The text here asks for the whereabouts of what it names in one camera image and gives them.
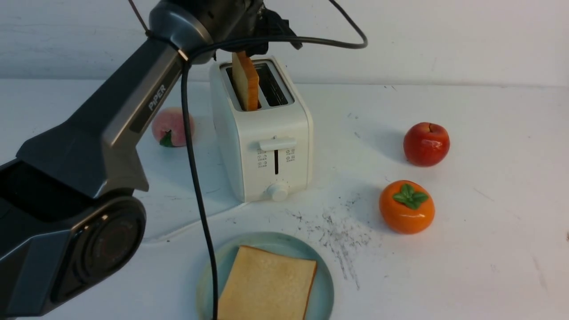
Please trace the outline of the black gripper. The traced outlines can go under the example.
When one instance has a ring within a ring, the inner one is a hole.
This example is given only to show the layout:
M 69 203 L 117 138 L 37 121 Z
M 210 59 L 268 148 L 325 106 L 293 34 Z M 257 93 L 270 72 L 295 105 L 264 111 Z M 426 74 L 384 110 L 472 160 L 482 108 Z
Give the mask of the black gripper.
M 283 19 L 277 12 L 266 8 L 263 0 L 246 0 L 250 8 L 238 21 L 226 41 L 240 38 L 266 38 L 274 36 L 297 35 L 290 28 L 289 20 Z M 246 56 L 266 55 L 268 42 L 225 45 L 221 50 L 226 52 L 244 52 Z

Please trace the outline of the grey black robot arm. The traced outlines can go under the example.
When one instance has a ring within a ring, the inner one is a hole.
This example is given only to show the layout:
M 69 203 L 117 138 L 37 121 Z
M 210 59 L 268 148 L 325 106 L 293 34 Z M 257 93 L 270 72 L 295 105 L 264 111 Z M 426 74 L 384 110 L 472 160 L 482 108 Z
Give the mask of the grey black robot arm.
M 44 316 L 124 267 L 144 237 L 136 145 L 184 56 L 240 38 L 291 35 L 262 0 L 161 0 L 144 43 L 60 125 L 1 166 L 1 318 Z

